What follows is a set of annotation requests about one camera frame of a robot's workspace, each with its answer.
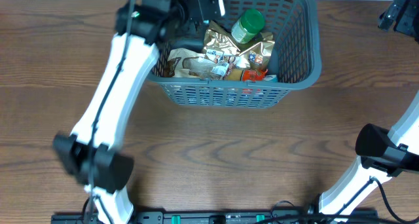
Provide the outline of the white packet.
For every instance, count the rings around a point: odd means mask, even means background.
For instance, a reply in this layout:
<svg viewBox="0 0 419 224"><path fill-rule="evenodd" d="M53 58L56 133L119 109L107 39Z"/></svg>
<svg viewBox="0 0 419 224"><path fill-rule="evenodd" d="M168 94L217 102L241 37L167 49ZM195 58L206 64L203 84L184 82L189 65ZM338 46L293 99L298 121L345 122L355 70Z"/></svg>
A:
<svg viewBox="0 0 419 224"><path fill-rule="evenodd" d="M223 0L191 0L193 17L199 21L210 21L225 15Z"/></svg>

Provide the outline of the brown white snack bag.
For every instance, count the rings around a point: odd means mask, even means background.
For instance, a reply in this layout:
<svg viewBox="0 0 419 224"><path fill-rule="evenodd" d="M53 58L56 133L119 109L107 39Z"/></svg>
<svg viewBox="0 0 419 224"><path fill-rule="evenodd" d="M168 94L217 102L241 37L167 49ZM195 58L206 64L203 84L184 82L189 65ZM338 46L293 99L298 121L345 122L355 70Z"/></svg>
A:
<svg viewBox="0 0 419 224"><path fill-rule="evenodd" d="M240 57L209 49L204 54L186 48L173 49L166 67L169 77L223 80L240 63Z"/></svg>

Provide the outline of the green lid glass jar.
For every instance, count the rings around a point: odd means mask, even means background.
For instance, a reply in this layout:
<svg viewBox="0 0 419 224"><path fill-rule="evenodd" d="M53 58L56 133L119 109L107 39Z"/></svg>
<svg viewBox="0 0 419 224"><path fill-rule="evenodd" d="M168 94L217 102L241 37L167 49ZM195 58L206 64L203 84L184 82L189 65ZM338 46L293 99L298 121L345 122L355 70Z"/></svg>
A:
<svg viewBox="0 0 419 224"><path fill-rule="evenodd" d="M264 16L256 9L247 9L231 29L232 38L240 44L252 40L265 26Z"/></svg>

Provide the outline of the spaghetti pasta packet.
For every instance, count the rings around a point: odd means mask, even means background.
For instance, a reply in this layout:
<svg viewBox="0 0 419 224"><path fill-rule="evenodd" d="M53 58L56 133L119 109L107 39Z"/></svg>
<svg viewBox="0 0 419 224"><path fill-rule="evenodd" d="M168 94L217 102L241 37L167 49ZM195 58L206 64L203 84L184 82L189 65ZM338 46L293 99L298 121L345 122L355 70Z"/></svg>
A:
<svg viewBox="0 0 419 224"><path fill-rule="evenodd" d="M226 77L226 81L261 81L265 78L268 70L263 71L259 69L233 69Z"/></svg>

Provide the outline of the gold foil coffee bag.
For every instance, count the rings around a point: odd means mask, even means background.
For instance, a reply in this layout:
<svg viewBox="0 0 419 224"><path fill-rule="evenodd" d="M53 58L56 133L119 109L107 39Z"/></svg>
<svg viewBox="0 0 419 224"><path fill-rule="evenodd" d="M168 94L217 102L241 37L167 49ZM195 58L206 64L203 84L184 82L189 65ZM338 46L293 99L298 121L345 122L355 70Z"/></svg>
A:
<svg viewBox="0 0 419 224"><path fill-rule="evenodd" d="M205 32L202 52L215 63L233 63L235 68L264 71L274 48L271 32L258 33L250 42L237 43L225 29L211 21Z"/></svg>

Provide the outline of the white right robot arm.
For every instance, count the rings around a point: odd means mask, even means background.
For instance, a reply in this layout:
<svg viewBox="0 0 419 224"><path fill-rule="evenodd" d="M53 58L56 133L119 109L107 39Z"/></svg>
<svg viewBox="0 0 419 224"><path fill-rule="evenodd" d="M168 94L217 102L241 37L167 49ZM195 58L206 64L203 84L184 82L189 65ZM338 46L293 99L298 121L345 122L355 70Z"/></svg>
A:
<svg viewBox="0 0 419 224"><path fill-rule="evenodd" d="M418 0L393 0L378 21L378 28L414 38L418 43ZM387 130L366 124L355 143L357 157L340 179L320 194L308 209L315 222L337 223L355 219L354 210L379 188L390 215L400 223L418 223L400 218L392 210L383 183L402 172L418 174L418 91L403 116Z"/></svg>

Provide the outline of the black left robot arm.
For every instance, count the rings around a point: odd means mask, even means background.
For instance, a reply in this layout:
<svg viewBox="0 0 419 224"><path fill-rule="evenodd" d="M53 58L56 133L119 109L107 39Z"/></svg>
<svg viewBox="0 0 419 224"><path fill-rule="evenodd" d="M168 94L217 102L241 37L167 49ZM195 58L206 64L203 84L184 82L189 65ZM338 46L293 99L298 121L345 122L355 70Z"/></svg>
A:
<svg viewBox="0 0 419 224"><path fill-rule="evenodd" d="M223 0L128 0L115 18L109 59L81 119L52 146L65 171L88 193L79 218L129 223L134 216L127 182L134 160L120 153L139 91L160 58L160 45L187 34L187 26L220 18Z"/></svg>

